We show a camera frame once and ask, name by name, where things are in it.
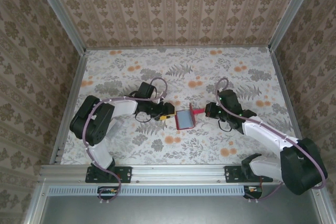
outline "gray floor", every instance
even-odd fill
[[[310,191],[296,196],[285,188],[257,204],[228,196],[124,196],[108,204],[87,196],[49,197],[47,201],[43,224],[321,223]]]

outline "fern leaf pattern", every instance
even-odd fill
[[[220,78],[227,77],[228,89],[237,94],[244,110],[254,111],[264,122],[293,135],[292,122],[266,47],[98,50],[87,51],[87,55],[75,113],[88,95],[99,99],[122,97],[136,91],[142,82],[151,83],[155,77],[167,82],[167,96],[163,101],[172,103],[176,111],[188,110],[190,104],[194,109],[202,109],[216,101],[216,83]],[[1,66],[8,66],[8,63],[0,56]],[[153,81],[152,85],[158,95],[165,89],[161,80]],[[225,86],[223,81],[218,87],[222,90]],[[41,105],[47,103],[43,95],[37,95],[36,99],[41,101]],[[6,107],[3,111],[3,120],[11,118],[18,126],[29,126],[25,115],[18,118]],[[149,115],[145,113],[137,117],[140,121],[147,118]],[[270,150],[253,138],[235,130],[228,133],[221,131],[217,120],[206,117],[205,113],[195,115],[194,128],[179,131],[173,116],[164,121],[152,119],[147,123],[136,121],[134,114],[115,119],[119,124],[117,128],[112,128],[113,135],[106,139],[106,145],[121,165],[225,164],[240,163],[243,157],[253,153],[272,156]],[[3,158],[9,160],[6,153],[2,153]],[[24,162],[23,169],[34,165],[33,161]],[[90,162],[82,141],[70,131],[61,163]]]

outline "black cable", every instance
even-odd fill
[[[139,121],[139,120],[137,119],[138,114],[139,114],[139,113],[135,114],[135,117],[134,117],[134,118],[135,118],[139,123],[148,123],[150,120],[152,120],[152,118],[149,118],[147,121]]]
[[[230,132],[231,130],[232,130],[232,128],[230,128],[230,130],[229,131],[225,131],[225,130],[223,130],[222,129],[222,127],[221,127],[221,123],[220,123],[221,121],[220,121],[220,119],[218,119],[218,126],[219,126],[219,128],[222,130],[222,131],[224,131],[224,132]]]

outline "aluminum frame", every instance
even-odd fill
[[[285,35],[290,23],[293,21],[296,13],[298,12],[302,2],[304,0],[290,0],[287,9],[282,16],[274,34],[269,42],[270,50],[277,49],[280,41],[282,40],[283,36]]]
[[[97,47],[91,48],[88,47],[88,51],[93,50],[127,50],[127,49],[169,49],[169,48],[178,48],[178,49],[185,49],[185,48],[233,48],[233,47],[243,47],[243,48],[250,48],[250,47],[267,47],[267,44],[241,44],[241,45],[165,45],[165,46],[137,46],[137,47]]]
[[[286,106],[293,123],[293,129],[296,137],[302,138],[295,114],[287,93],[285,82],[280,72],[280,67],[276,59],[275,53],[270,54],[275,72],[277,74],[282,95],[285,99]],[[66,134],[69,127],[67,122],[73,114],[76,105],[76,99],[79,92],[80,82],[86,68],[87,56],[82,57],[81,64],[79,64],[76,71],[75,81],[71,88],[69,96],[69,110],[65,113],[62,120],[63,127],[60,128],[57,137],[57,143],[54,148],[53,158],[50,163],[54,163],[56,159],[61,160],[61,153],[63,146],[60,146],[66,140]],[[133,167],[132,182],[128,186],[167,186],[167,185],[181,185],[181,186],[197,186],[197,185],[224,185],[226,184],[224,176],[224,166],[228,165],[127,165]],[[25,224],[39,224],[43,214],[43,209],[47,200],[47,193],[49,186],[53,185],[99,185],[85,183],[86,170],[89,165],[44,165],[41,167],[40,176],[37,181],[37,187],[33,194]],[[268,185],[278,184],[279,181],[273,183],[265,183]],[[248,183],[249,185],[259,185],[259,183]],[[100,184],[104,186],[116,186],[117,184]],[[246,183],[229,183],[228,185],[246,185]],[[322,190],[311,190],[313,194],[317,209],[319,211],[320,219],[323,224],[336,223],[335,212],[333,210],[329,194],[324,188]]]

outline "wire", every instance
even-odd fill
[[[316,167],[316,169],[319,171],[320,175],[321,175],[321,178],[322,178],[322,183],[320,186],[315,186],[313,187],[313,189],[321,189],[323,188],[324,186],[326,186],[326,181],[325,181],[325,175],[321,169],[321,167],[319,166],[319,164],[315,161],[315,159],[309,155],[309,153],[307,153],[303,148],[301,148],[297,143],[295,143],[294,141],[292,141],[290,138],[288,138],[286,135],[274,130],[272,127],[270,127],[269,125],[263,123],[263,122],[259,122],[257,120],[254,120],[254,119],[251,119],[251,118],[245,118],[243,116],[240,116],[240,115],[237,115],[233,112],[231,112],[230,110],[228,110],[227,108],[225,108],[222,103],[221,103],[221,100],[218,96],[218,93],[219,93],[219,84],[225,80],[226,81],[226,85],[225,85],[225,88],[223,90],[225,90],[228,85],[229,85],[229,80],[226,78],[226,77],[223,77],[221,78],[217,84],[216,84],[216,88],[215,88],[215,96],[216,96],[216,100],[219,104],[219,106],[225,111],[227,112],[228,114],[230,115],[233,115],[239,119],[242,119],[242,120],[245,120],[245,121],[249,121],[249,122],[253,122],[253,123],[256,123],[258,124],[259,126],[262,126],[264,127],[265,129],[269,130],[270,132],[274,133],[275,135],[277,135],[278,137],[280,137],[281,139],[285,140],[285,141],[288,141],[289,143],[291,143],[293,146],[295,146],[304,156],[306,156],[312,163],[313,165]]]
[[[225,130],[223,130],[222,129],[222,127],[221,127],[221,123],[220,123],[221,121],[220,121],[220,119],[218,119],[218,126],[219,126],[219,128],[222,130],[222,131],[224,131],[224,132],[230,132],[231,130],[232,130],[232,128],[230,127],[230,130],[229,131],[225,131]]]
[[[254,200],[255,202],[258,202],[260,200],[265,200],[265,199],[268,199],[269,197],[271,197],[273,194],[275,194],[280,188],[281,186],[283,185],[284,183],[281,182],[270,194],[266,195],[265,197],[263,198],[259,198],[259,199],[256,199],[255,197],[253,197],[252,195],[248,194],[248,193],[245,193],[246,196],[250,197],[251,200]]]
[[[85,145],[85,149],[86,149],[86,152],[87,154],[89,155],[90,159],[92,160],[92,163],[99,169],[101,169],[102,171],[106,172],[106,173],[109,173],[111,174],[113,177],[115,177],[118,181],[118,190],[117,192],[115,193],[115,195],[110,199],[110,200],[114,200],[120,190],[121,190],[121,180],[120,178],[113,172],[111,172],[110,170],[107,170],[103,167],[101,167],[94,159],[94,157],[92,156],[92,154],[90,153],[90,150],[89,150],[89,143],[86,141],[86,131],[87,131],[87,128],[88,128],[88,125],[89,125],[89,122],[92,118],[92,116],[94,115],[95,111],[97,110],[97,108],[102,105],[103,103],[105,102],[116,102],[116,101],[124,101],[124,100],[130,100],[130,101],[154,101],[154,100],[157,100],[157,99],[160,99],[160,98],[164,98],[166,95],[167,95],[167,90],[168,90],[168,84],[167,82],[161,78],[161,77],[154,77],[153,80],[151,81],[151,83],[154,81],[154,80],[162,80],[165,84],[165,90],[162,92],[161,95],[159,95],[157,98],[148,98],[148,99],[144,99],[144,98],[134,98],[134,97],[127,97],[127,96],[124,96],[124,97],[116,97],[116,98],[111,98],[111,99],[103,99],[103,100],[100,100],[91,110],[90,114],[88,115],[88,118],[84,124],[84,127],[83,127],[83,134],[82,134],[82,140],[83,140],[83,143]]]
[[[100,199],[100,202],[101,202],[101,203],[104,201],[104,199],[101,198],[101,194],[102,194],[102,192],[103,192],[103,191],[108,191],[108,190],[114,190],[114,188],[108,188],[108,187],[106,187],[106,188],[101,188],[101,189],[100,189],[100,191],[99,191],[99,193],[98,193],[98,198]]]
[[[135,117],[134,117],[134,118],[135,118],[139,123],[148,123],[150,120],[152,120],[152,118],[149,118],[147,121],[139,121],[139,120],[137,119],[138,114],[139,114],[139,113],[135,114]]]

